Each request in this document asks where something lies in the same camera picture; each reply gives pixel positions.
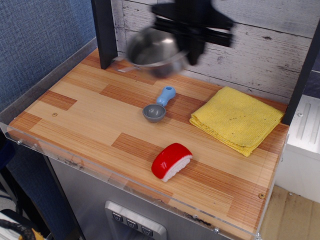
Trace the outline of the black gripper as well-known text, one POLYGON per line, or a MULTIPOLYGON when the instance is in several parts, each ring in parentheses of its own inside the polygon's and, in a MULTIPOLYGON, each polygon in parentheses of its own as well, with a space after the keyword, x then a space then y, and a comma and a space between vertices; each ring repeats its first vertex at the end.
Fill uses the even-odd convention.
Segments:
POLYGON ((232 44, 234 21, 216 10, 210 0, 175 0, 151 7, 154 27, 172 33, 180 51, 187 51, 191 66, 198 64, 205 43, 224 47, 232 44))

